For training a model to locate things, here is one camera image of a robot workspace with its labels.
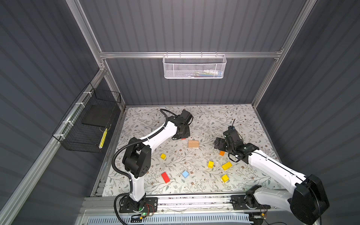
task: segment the light blue cube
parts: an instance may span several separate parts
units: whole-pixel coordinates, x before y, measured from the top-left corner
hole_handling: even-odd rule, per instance
[[[183,177],[184,177],[184,178],[187,178],[188,176],[189,176],[189,173],[186,172],[186,171],[184,171],[184,172],[183,172]]]

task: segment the red rectangular block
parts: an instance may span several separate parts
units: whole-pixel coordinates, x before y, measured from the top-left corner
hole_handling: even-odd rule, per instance
[[[161,176],[162,176],[162,178],[164,179],[165,183],[167,183],[167,182],[170,181],[169,177],[167,176],[167,174],[166,174],[165,172],[162,173]]]

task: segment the white mesh basket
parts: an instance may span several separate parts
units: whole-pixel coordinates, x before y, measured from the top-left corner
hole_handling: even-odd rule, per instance
[[[164,77],[166,79],[220,79],[224,77],[225,55],[214,57],[168,57],[164,55]]]

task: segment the floral pattern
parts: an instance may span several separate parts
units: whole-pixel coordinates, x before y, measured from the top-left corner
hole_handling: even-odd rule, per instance
[[[245,143],[253,143],[277,160],[255,111],[249,104],[129,108],[117,149],[127,144],[130,138],[143,137],[158,128],[164,122],[160,108],[175,114],[180,114],[185,109],[194,116],[194,119],[190,125],[189,138],[186,140],[169,138],[153,152],[151,167],[145,175],[147,194],[244,191],[256,184],[270,189],[282,188],[264,172],[243,161],[231,162],[233,166],[224,171],[221,166],[230,160],[227,154],[221,156],[219,150],[213,148],[215,138],[222,137],[222,133],[235,119],[234,126]],[[199,148],[187,147],[188,140],[199,140]],[[116,160],[117,167],[123,171],[124,166],[121,161],[124,152],[121,152]],[[162,153],[166,155],[165,160],[160,158]],[[209,161],[214,162],[213,168],[207,167]],[[182,176],[184,171],[189,173],[187,178]],[[170,178],[168,183],[165,183],[161,176],[164,172]],[[229,181],[224,183],[221,177],[225,174],[229,177]],[[129,180],[111,168],[103,196],[114,196],[129,190]]]

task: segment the brown rectangular block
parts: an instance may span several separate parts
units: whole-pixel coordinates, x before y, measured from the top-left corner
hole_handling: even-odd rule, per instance
[[[189,148],[198,148],[199,147],[199,141],[189,140],[188,147]]]

